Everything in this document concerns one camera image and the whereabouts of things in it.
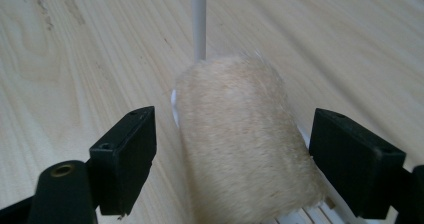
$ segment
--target white stick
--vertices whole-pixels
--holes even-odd
[[[206,0],[191,0],[194,61],[206,58]]]

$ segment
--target wood grain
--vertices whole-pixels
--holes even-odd
[[[208,0],[207,55],[258,51],[310,133],[338,111],[424,163],[424,0]],[[124,223],[189,223],[169,96],[192,64],[190,0],[0,0],[0,208],[154,105],[158,154]],[[99,217],[116,223],[115,217]]]

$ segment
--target beige fluffy cylinder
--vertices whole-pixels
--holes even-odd
[[[259,223],[325,197],[270,64],[204,61],[177,80],[176,95],[197,223]]]

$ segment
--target screw hole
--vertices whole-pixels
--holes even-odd
[[[100,144],[99,147],[100,147],[100,149],[108,150],[112,147],[112,145],[110,143],[102,143],[102,144]]]
[[[64,165],[58,166],[55,169],[53,169],[53,171],[50,173],[50,175],[52,177],[62,177],[62,176],[68,175],[73,170],[74,170],[74,165],[64,164]]]

